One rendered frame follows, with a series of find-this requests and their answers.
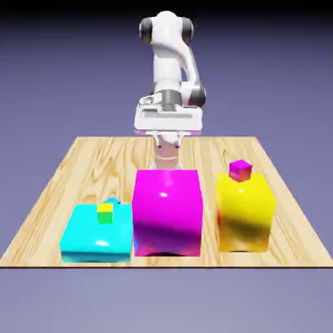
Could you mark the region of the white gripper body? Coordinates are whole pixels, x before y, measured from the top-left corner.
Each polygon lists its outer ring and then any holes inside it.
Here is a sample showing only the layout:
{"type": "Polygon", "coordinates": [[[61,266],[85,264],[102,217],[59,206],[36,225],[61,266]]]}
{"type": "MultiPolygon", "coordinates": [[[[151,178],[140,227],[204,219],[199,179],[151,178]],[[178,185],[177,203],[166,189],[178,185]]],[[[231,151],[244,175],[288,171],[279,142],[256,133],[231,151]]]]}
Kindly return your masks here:
{"type": "Polygon", "coordinates": [[[160,105],[137,105],[134,129],[137,133],[181,132],[199,134],[202,130],[202,109],[176,106],[175,111],[162,111],[160,105]]]}

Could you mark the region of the small magenta cube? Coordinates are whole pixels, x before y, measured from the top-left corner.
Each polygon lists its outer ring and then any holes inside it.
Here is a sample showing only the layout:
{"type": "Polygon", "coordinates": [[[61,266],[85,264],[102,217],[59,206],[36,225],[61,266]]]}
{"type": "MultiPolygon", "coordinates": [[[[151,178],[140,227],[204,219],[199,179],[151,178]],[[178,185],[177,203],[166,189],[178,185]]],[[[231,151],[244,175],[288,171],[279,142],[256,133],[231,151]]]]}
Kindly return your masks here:
{"type": "Polygon", "coordinates": [[[251,177],[252,165],[242,159],[229,164],[229,177],[237,182],[247,181],[251,177]]]}

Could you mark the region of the small yellow cube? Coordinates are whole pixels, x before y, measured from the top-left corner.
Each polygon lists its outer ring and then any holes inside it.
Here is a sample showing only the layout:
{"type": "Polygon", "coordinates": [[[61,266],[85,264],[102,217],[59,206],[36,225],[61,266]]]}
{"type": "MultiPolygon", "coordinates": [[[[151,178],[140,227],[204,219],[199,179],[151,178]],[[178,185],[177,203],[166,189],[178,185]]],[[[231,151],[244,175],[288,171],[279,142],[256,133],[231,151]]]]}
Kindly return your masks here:
{"type": "Polygon", "coordinates": [[[100,224],[113,223],[113,204],[100,203],[97,205],[97,216],[100,224]]]}

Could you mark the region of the large magenta box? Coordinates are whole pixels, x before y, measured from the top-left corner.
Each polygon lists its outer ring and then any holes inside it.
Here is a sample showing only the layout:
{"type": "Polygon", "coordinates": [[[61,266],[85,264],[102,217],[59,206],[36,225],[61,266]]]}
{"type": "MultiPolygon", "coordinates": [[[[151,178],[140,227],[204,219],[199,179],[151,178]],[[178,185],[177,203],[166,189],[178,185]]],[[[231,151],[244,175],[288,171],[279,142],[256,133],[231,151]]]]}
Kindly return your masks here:
{"type": "Polygon", "coordinates": [[[138,170],[132,199],[135,255],[199,257],[203,209],[197,170],[138,170]]]}

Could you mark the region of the large yellow box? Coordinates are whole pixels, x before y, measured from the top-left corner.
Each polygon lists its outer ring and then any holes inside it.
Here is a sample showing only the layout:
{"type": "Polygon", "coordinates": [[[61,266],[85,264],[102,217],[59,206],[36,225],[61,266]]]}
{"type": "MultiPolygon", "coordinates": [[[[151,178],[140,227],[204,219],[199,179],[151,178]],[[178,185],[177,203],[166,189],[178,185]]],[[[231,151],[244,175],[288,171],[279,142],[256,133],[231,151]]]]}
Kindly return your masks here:
{"type": "Polygon", "coordinates": [[[275,203],[263,174],[242,182],[219,174],[215,187],[219,252],[266,252],[275,203]]]}

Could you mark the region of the large cyan box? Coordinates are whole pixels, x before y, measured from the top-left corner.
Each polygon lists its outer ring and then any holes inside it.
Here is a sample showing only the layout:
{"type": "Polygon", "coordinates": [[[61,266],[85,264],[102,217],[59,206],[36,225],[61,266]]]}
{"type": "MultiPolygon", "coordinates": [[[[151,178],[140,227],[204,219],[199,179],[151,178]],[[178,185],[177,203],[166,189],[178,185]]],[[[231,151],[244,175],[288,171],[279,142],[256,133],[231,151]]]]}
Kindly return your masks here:
{"type": "Polygon", "coordinates": [[[77,204],[59,246],[64,263],[128,263],[133,219],[130,204],[116,204],[112,223],[98,222],[96,204],[77,204]]]}

